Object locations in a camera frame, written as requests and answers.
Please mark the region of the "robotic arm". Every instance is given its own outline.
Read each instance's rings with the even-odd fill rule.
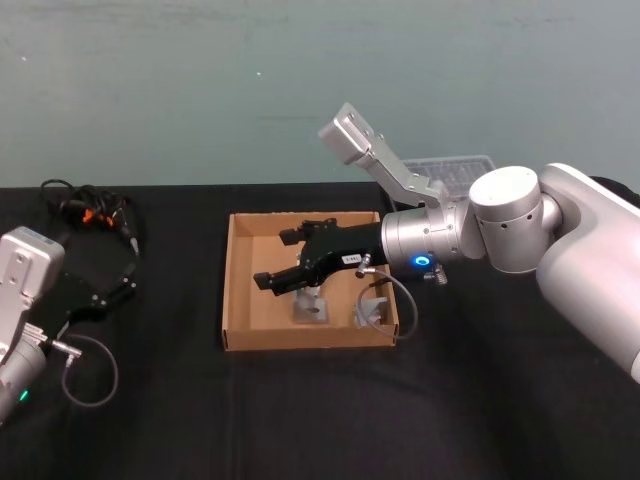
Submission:
[[[384,217],[384,259],[378,251],[376,264],[386,261],[403,275],[487,255],[507,274],[535,270],[549,303],[640,383],[640,209],[563,164],[547,165],[539,176],[525,167],[501,168],[479,178],[468,200],[451,200],[442,183],[411,173],[349,104],[319,136],[345,164],[365,168],[393,200],[419,206]],[[373,254],[360,246],[357,255]],[[330,265],[336,271],[363,264]],[[305,269],[302,256],[297,268]],[[276,291],[270,274],[257,274],[256,281],[279,294],[319,285],[330,273],[308,273],[308,282],[288,290],[279,283]]]

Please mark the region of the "gray cable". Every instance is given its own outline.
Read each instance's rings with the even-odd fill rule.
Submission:
[[[62,382],[61,382],[62,391],[71,402],[75,403],[79,407],[97,408],[97,407],[102,407],[103,405],[106,405],[111,401],[111,399],[115,396],[116,392],[118,391],[118,382],[119,382],[118,364],[116,363],[116,359],[113,356],[113,353],[111,353],[111,350],[109,350],[105,344],[103,344],[99,340],[96,340],[95,338],[88,337],[86,335],[80,335],[77,333],[68,333],[67,336],[78,339],[78,340],[84,340],[86,342],[93,343],[98,347],[100,347],[107,354],[107,357],[111,362],[111,366],[113,367],[113,387],[111,388],[111,391],[106,397],[104,397],[102,400],[99,400],[97,402],[83,402],[81,400],[78,400],[76,397],[74,397],[71,394],[71,392],[69,391],[69,387],[67,387],[67,375],[69,374],[69,369],[71,368],[71,365],[72,365],[72,363],[67,362],[67,365],[65,366],[64,371],[62,372]]]
[[[418,306],[416,305],[416,300],[413,298],[413,295],[411,295],[411,292],[409,291],[409,289],[407,289],[407,287],[405,287],[400,280],[398,280],[396,277],[389,275],[387,272],[383,272],[382,270],[374,270],[373,272],[371,272],[374,275],[380,275],[384,278],[386,278],[387,280],[389,280],[390,282],[392,282],[396,287],[398,287],[402,293],[404,293],[404,295],[407,297],[407,300],[409,300],[409,304],[411,305],[411,312],[413,314],[413,322],[411,323],[411,326],[409,327],[409,330],[406,333],[403,333],[402,335],[396,335],[395,333],[390,334],[389,332],[387,332],[386,330],[384,330],[382,327],[376,325],[375,322],[372,322],[371,320],[369,320],[369,317],[364,315],[364,313],[362,312],[362,297],[364,297],[364,294],[371,288],[373,288],[372,285],[368,285],[365,288],[362,289],[362,291],[358,294],[358,300],[356,301],[356,311],[358,312],[358,316],[360,318],[364,318],[365,321],[373,328],[375,328],[378,332],[380,332],[381,334],[387,336],[387,337],[391,337],[394,340],[406,340],[407,338],[411,337],[416,329],[418,328]]]

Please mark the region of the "black tablecloth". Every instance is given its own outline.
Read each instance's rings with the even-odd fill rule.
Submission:
[[[232,212],[383,210],[373,184],[144,187],[138,296],[79,325],[120,364],[115,399],[82,410],[52,354],[0,429],[3,479],[637,479],[640,390],[542,299],[485,262],[413,285],[420,328],[390,350],[224,353]],[[0,231],[44,228],[34,190],[0,191]],[[66,267],[98,284],[128,252],[76,235]],[[406,305],[400,305],[406,319]],[[87,354],[78,395],[108,389]]]

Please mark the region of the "cardboard box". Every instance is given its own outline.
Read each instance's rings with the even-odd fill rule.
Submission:
[[[322,285],[328,307],[327,324],[309,325],[293,320],[295,292],[276,297],[253,281],[257,272],[276,272],[296,265],[303,243],[282,244],[281,230],[298,227],[303,220],[336,218],[347,227],[380,221],[377,212],[268,213],[230,216],[222,311],[225,350],[281,350],[330,347],[393,346],[395,340],[370,327],[358,328],[354,306],[358,293],[373,281],[371,275],[356,278],[353,269],[331,275]],[[379,266],[388,273],[388,267]],[[365,298],[389,299],[381,326],[398,332],[398,312],[393,288],[386,283]]]

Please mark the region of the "blue led light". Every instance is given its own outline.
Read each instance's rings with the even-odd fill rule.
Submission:
[[[421,267],[426,267],[431,263],[431,259],[429,257],[425,257],[424,255],[420,255],[419,257],[413,259],[413,263]]]

